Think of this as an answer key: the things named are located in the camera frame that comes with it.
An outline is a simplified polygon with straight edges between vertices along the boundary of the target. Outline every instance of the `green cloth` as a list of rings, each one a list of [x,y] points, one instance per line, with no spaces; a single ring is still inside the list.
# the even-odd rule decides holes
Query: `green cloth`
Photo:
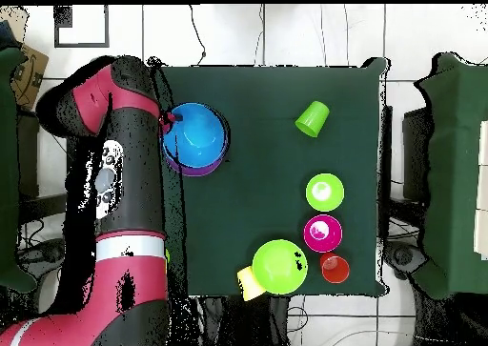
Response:
[[[0,51],[0,286],[21,293],[35,289],[35,278],[15,260],[19,218],[17,107],[10,87],[15,68],[27,60],[16,48]]]
[[[279,238],[293,241],[308,260],[307,278],[293,295],[384,294],[375,253],[378,85],[385,68],[384,59],[361,69],[164,68],[175,105],[208,104],[231,128],[226,161],[210,175],[183,179],[189,295],[238,295],[237,272]],[[331,112],[311,138],[295,121],[315,100]],[[340,285],[324,280],[320,254],[302,238],[318,214],[305,198],[317,173],[337,175],[345,188],[330,213],[344,233],[336,253],[351,266]]]
[[[488,261],[474,252],[479,128],[488,120],[488,69],[461,63],[451,53],[440,55],[435,68],[419,82],[434,117],[431,203],[422,243],[431,260],[414,279],[435,299],[454,293],[488,294]]]

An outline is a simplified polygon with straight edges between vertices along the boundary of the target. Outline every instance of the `cardboard box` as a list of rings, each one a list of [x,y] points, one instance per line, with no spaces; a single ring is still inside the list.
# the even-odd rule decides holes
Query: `cardboard box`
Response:
[[[29,14],[21,7],[1,6],[0,7],[0,22],[8,21],[11,31],[18,42],[24,43],[24,36],[26,35],[27,20]]]
[[[27,61],[15,70],[11,88],[15,93],[17,104],[25,110],[31,110],[39,93],[49,58],[46,54],[27,45],[23,45],[21,50],[27,56]]]

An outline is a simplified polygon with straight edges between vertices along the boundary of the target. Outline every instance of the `lime green cup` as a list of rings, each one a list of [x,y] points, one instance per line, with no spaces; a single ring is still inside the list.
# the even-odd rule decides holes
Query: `lime green cup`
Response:
[[[295,121],[295,125],[305,134],[317,137],[329,116],[329,108],[323,103],[314,101],[307,110]]]

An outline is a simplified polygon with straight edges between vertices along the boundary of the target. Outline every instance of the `blue bowl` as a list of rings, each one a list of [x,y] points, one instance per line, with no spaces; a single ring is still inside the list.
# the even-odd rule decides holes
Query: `blue bowl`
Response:
[[[186,167],[202,168],[212,165],[225,150],[226,132],[222,121],[205,105],[178,105],[172,114],[182,120],[173,123],[164,136],[166,153]]]

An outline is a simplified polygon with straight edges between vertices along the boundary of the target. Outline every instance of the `plastic cup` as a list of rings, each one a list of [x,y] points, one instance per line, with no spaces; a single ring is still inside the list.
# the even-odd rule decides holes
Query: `plastic cup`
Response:
[[[305,134],[317,137],[329,116],[329,108],[323,103],[314,101],[307,110],[295,121],[295,125]]]
[[[338,208],[344,199],[344,186],[339,178],[331,173],[320,173],[307,184],[305,196],[309,205],[319,212],[331,212]]]
[[[253,298],[266,293],[266,290],[259,284],[253,274],[253,268],[248,266],[243,270],[237,272],[237,281],[244,297],[244,301],[252,300]]]
[[[347,260],[333,253],[326,253],[320,258],[320,269],[329,283],[342,283],[349,276]]]

